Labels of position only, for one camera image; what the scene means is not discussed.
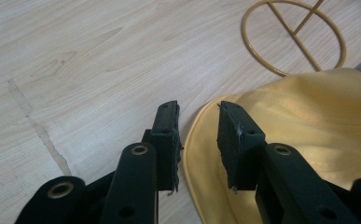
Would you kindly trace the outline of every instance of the light wood surface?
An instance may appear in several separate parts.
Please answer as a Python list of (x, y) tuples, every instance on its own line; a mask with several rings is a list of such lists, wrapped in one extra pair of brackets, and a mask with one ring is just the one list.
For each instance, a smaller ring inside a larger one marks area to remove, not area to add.
[[(151, 128), (158, 105), (178, 100), (183, 141), (198, 109), (279, 79), (247, 51), (244, 12), (256, 1), (0, 1), (0, 223), (60, 175), (87, 184), (117, 167), (121, 150)], [(313, 5), (316, 1), (304, 1)], [(278, 6), (296, 27), (307, 11)], [(319, 8), (361, 62), (361, 1)], [(312, 71), (267, 7), (251, 42), (288, 73)], [(312, 17), (299, 37), (329, 69), (338, 41)], [(201, 223), (180, 164), (180, 190), (160, 194), (160, 223)]]

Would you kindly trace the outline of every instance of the tabletop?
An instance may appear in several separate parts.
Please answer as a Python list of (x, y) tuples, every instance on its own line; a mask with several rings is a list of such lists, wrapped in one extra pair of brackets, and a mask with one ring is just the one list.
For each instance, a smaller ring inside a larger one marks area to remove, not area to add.
[[(242, 40), (243, 14), (256, 2), (0, 1), (0, 223), (13, 223), (52, 178), (89, 184), (116, 170), (160, 104), (178, 101), (185, 141), (207, 102), (280, 79)], [(293, 27), (308, 13), (277, 5)], [(355, 67), (361, 1), (325, 1), (319, 10), (346, 41), (344, 66)], [(268, 7), (253, 12), (247, 32), (269, 63), (290, 74), (313, 71)], [(323, 21), (312, 17), (299, 38), (323, 69), (333, 68), (338, 40)], [(160, 223), (201, 223), (181, 163), (179, 176), (179, 192), (160, 193)]]

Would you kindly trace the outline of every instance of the yellow hat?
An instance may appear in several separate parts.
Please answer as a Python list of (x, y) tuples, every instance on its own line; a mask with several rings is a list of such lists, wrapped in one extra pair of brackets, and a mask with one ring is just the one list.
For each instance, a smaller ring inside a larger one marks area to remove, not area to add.
[(203, 223), (261, 223), (255, 192), (228, 189), (216, 143), (221, 101), (241, 105), (267, 143), (294, 147), (325, 180), (349, 189), (361, 178), (361, 72), (341, 68), (286, 77), (217, 98), (195, 118), (183, 165)]

